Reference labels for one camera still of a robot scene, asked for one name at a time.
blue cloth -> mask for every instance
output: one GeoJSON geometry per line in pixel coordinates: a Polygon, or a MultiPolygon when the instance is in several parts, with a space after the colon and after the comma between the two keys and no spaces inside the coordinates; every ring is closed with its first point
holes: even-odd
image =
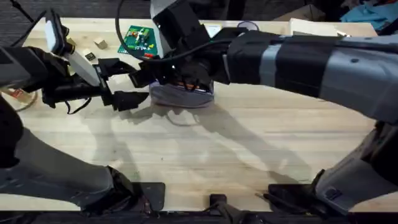
{"type": "Polygon", "coordinates": [[[340,18],[342,22],[370,22],[376,30],[382,29],[386,22],[394,22],[396,19],[398,19],[398,1],[381,6],[364,3],[340,18]]]}

red object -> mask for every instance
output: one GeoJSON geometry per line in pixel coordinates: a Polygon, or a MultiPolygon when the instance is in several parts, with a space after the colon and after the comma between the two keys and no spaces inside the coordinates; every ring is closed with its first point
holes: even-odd
{"type": "Polygon", "coordinates": [[[154,55],[153,55],[153,54],[150,54],[150,53],[145,53],[145,54],[144,54],[144,57],[153,58],[154,55]]]}

wooden tabletop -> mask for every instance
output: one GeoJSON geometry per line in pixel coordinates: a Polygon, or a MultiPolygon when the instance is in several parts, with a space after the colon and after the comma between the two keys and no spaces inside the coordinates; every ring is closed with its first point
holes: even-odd
{"type": "MultiPolygon", "coordinates": [[[[63,19],[77,51],[89,48],[98,58],[119,57],[113,19],[63,19]],[[102,37],[109,47],[98,49],[102,37]]],[[[219,22],[235,26],[237,22],[219,22]]],[[[257,22],[261,30],[286,34],[288,22],[257,22]]],[[[130,25],[152,26],[150,20],[123,19],[130,25]]],[[[370,24],[335,24],[351,35],[374,36],[370,24]]],[[[25,45],[46,49],[44,23],[25,45]]],[[[112,90],[131,91],[126,76],[111,79],[112,90]]],[[[37,102],[20,113],[39,138],[84,161],[114,166],[131,180],[164,182],[166,210],[201,210],[208,195],[226,194],[231,205],[269,210],[254,194],[271,183],[310,183],[320,169],[336,164],[371,130],[374,121],[333,103],[264,86],[216,85],[215,105],[199,110],[151,106],[118,113],[100,99],[75,115],[37,102]]],[[[81,101],[73,101],[74,107],[81,101]]],[[[0,210],[78,210],[54,200],[2,195],[0,210]]],[[[356,211],[396,211],[390,195],[358,205],[356,211]]]]}

white component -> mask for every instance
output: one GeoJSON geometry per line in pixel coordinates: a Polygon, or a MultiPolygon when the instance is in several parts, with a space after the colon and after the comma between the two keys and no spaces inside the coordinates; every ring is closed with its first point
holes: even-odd
{"type": "Polygon", "coordinates": [[[220,24],[205,24],[205,27],[210,38],[213,38],[223,28],[220,24]]]}
{"type": "Polygon", "coordinates": [[[49,51],[53,52],[56,43],[56,38],[51,21],[47,21],[45,23],[44,32],[45,32],[45,38],[47,39],[47,48],[49,49],[49,51]]]}
{"type": "Polygon", "coordinates": [[[73,54],[65,54],[64,57],[69,61],[70,66],[82,79],[92,86],[100,85],[100,79],[94,67],[81,56],[77,51],[73,54]]]}

circuit board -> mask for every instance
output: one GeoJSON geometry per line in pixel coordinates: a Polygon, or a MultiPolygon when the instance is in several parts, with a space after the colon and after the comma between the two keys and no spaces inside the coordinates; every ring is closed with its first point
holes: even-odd
{"type": "MultiPolygon", "coordinates": [[[[124,37],[124,42],[132,50],[143,50],[145,57],[157,55],[155,33],[152,28],[130,26],[124,37]]],[[[118,53],[128,54],[122,45],[120,45],[118,53]]]]}

